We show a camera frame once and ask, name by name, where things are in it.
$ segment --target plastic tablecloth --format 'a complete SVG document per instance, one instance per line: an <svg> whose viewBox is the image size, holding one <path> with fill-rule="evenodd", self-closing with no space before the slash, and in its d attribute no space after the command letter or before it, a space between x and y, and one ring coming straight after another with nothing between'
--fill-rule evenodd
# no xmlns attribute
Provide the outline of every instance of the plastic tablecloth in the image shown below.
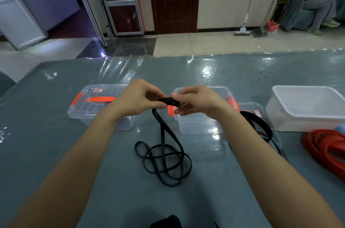
<svg viewBox="0 0 345 228"><path fill-rule="evenodd" d="M41 63L0 99L0 227L86 130L67 109L89 84L143 78L166 94L195 84L227 86L238 102L263 107L274 85L326 85L345 94L344 51L289 54L117 57ZM161 116L175 133L178 123ZM115 132L78 227L142 227L176 215L184 228L270 227L223 136L178 134L192 158L178 187L148 174L134 144L160 141L151 111L133 129ZM345 184L319 166L300 144L300 133L280 133L292 164L345 222Z"/></svg>

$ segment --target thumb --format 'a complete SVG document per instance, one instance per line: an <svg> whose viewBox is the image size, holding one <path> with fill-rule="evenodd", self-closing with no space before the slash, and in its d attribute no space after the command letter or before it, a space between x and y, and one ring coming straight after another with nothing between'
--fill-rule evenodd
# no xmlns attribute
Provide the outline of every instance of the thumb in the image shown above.
<svg viewBox="0 0 345 228"><path fill-rule="evenodd" d="M146 106L147 109L166 109L168 107L167 104L159 101L148 101Z"/></svg>
<svg viewBox="0 0 345 228"><path fill-rule="evenodd" d="M179 101L181 103L190 103L192 95L190 95L190 94L172 93L171 97L174 100Z"/></svg>

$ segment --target seated person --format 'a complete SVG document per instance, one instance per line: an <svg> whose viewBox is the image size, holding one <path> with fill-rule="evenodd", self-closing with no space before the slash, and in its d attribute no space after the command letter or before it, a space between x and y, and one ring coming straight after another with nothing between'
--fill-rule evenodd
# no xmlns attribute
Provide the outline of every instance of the seated person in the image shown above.
<svg viewBox="0 0 345 228"><path fill-rule="evenodd" d="M314 35L322 35L322 32L320 31L321 25L331 28L335 28L340 25L340 23L333 19L336 17L336 0L305 0L303 9L317 10L312 26L308 30Z"/></svg>

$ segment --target mop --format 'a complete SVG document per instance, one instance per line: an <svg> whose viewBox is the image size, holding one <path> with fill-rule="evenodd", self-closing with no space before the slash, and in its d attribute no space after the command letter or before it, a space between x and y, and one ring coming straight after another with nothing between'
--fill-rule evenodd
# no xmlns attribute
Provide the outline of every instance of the mop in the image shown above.
<svg viewBox="0 0 345 228"><path fill-rule="evenodd" d="M268 22L268 19L270 18L270 13L272 11L272 8L273 8L273 5L274 5L274 1L275 0L272 0L271 2L271 5L268 9L268 12L265 16L265 20L264 20L264 23L259 27L259 28L256 28L255 30L252 30L250 32L251 36L253 36L254 38L256 37L262 37L262 36L266 36L267 35L267 32L265 31L265 24L266 22Z"/></svg>
<svg viewBox="0 0 345 228"><path fill-rule="evenodd" d="M249 13L251 3L252 3L252 0L250 0L250 2L249 2L248 11L247 11L244 23L243 23L243 27L240 28L239 31L236 31L235 35L250 35L250 31L247 31L246 25L247 25L247 21L248 21L248 13Z"/></svg>

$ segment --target pants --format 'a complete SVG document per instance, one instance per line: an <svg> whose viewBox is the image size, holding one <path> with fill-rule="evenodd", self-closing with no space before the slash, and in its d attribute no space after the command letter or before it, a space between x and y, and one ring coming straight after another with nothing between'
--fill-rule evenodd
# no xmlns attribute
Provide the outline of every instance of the pants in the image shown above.
<svg viewBox="0 0 345 228"><path fill-rule="evenodd" d="M317 10L311 30L320 29L323 21L329 21L337 16L336 0L307 0L303 4L304 10Z"/></svg>

